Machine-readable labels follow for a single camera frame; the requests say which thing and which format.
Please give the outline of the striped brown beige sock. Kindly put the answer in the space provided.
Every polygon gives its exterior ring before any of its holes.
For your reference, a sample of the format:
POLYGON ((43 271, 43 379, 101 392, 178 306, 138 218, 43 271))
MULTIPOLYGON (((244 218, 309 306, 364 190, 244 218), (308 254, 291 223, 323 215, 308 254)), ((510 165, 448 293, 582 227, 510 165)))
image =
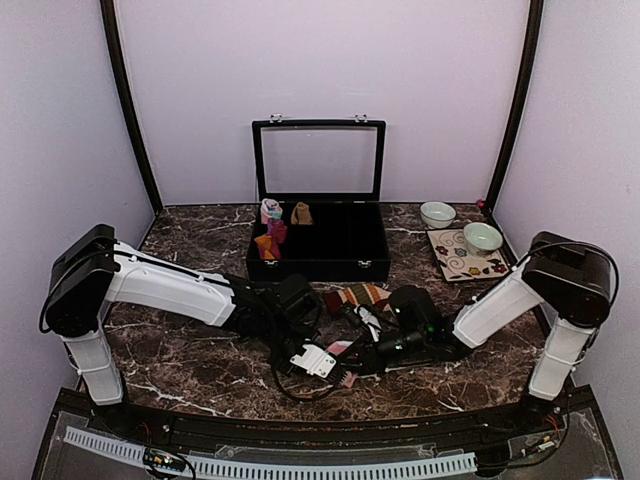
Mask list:
POLYGON ((369 305, 388 310, 388 301, 391 292, 370 283, 357 283, 348 287, 331 291, 323 295, 323 300, 328 311, 335 315, 343 306, 369 305))

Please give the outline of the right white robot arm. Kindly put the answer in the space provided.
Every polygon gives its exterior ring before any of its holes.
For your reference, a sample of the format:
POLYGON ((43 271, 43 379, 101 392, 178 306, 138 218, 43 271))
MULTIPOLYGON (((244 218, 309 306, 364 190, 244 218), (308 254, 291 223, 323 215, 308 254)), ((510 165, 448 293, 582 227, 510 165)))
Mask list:
POLYGON ((564 382, 608 319, 617 299, 620 271, 595 245, 540 232, 529 251, 493 287, 469 300, 454 316, 443 316, 428 292, 405 286, 392 292, 399 327, 371 332, 358 352, 366 373, 415 351, 435 361, 457 361, 524 313, 546 304, 557 319, 527 387, 528 397, 510 413, 521 434, 534 432, 549 416, 564 382))

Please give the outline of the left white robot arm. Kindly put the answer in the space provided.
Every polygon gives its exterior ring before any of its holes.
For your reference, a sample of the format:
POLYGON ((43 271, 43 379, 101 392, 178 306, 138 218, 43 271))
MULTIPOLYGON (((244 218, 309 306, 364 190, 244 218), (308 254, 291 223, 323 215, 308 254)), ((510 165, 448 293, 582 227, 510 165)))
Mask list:
POLYGON ((205 273, 144 254, 98 224, 56 259, 39 329, 64 342, 101 417, 120 436, 141 427, 140 412, 125 399, 125 386, 103 331, 114 303, 129 303, 182 315, 262 340, 274 374, 293 371, 338 388, 348 373, 338 355, 320 345, 304 323, 321 310, 299 274, 280 282, 253 282, 205 273))

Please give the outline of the pink patterned sock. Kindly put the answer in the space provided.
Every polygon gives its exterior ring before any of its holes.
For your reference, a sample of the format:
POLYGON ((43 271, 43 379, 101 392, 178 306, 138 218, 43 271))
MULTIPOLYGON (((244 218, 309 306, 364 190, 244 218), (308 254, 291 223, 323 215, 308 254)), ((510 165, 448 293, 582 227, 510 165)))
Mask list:
POLYGON ((329 353, 338 356, 339 354, 344 353, 351 345, 352 341, 338 340, 331 343, 327 350, 329 353))

